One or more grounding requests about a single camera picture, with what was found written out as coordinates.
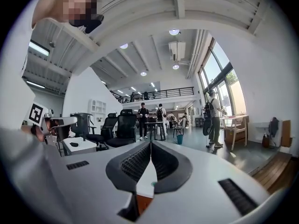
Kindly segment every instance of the black railing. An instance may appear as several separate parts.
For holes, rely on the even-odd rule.
[[[194,87],[186,87],[186,88],[171,89],[171,90],[164,90],[164,91],[145,92],[142,94],[135,94],[133,96],[124,96],[124,97],[114,93],[113,91],[111,91],[111,93],[120,103],[124,104],[124,103],[130,103],[130,102],[142,101],[142,100],[194,95],[193,88]]]

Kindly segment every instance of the ceiling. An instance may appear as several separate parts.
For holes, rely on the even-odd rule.
[[[50,50],[44,57],[29,48],[24,78],[64,94],[72,74],[92,66],[108,87],[131,81],[140,72],[149,76],[172,69],[168,43],[186,42],[191,61],[196,44],[208,44],[207,30],[223,29],[251,36],[262,20],[266,0],[103,0],[98,11],[103,24],[86,35],[84,28],[53,20],[39,22],[32,40]],[[171,36],[170,29],[181,34]],[[53,49],[49,43],[54,42]],[[119,46],[128,43],[127,49]],[[201,57],[194,59],[186,77],[196,71]]]

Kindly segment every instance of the air conditioner unit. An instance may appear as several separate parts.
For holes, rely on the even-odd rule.
[[[185,58],[185,42],[170,42],[168,44],[169,51],[171,53],[171,60],[174,62],[179,62],[180,60]]]

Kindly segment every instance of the gray floor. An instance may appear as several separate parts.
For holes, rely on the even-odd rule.
[[[177,144],[176,135],[173,138],[173,130],[170,129],[169,134],[166,136],[166,142]],[[248,141],[247,146],[243,142],[235,144],[234,150],[231,152],[231,145],[226,145],[223,140],[223,131],[220,131],[219,142],[223,143],[222,148],[206,148],[209,142],[208,137],[202,133],[202,128],[190,127],[185,129],[183,137],[183,146],[194,148],[203,152],[208,152],[217,155],[228,162],[234,164],[237,168],[248,173],[249,175],[255,174],[263,166],[265,166],[271,158],[278,151],[278,148],[268,149],[262,147],[262,144]]]

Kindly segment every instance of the white bookshelf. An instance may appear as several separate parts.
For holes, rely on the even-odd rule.
[[[105,121],[106,118],[106,103],[99,100],[90,99],[88,112],[93,115],[93,121],[97,122],[97,118]]]

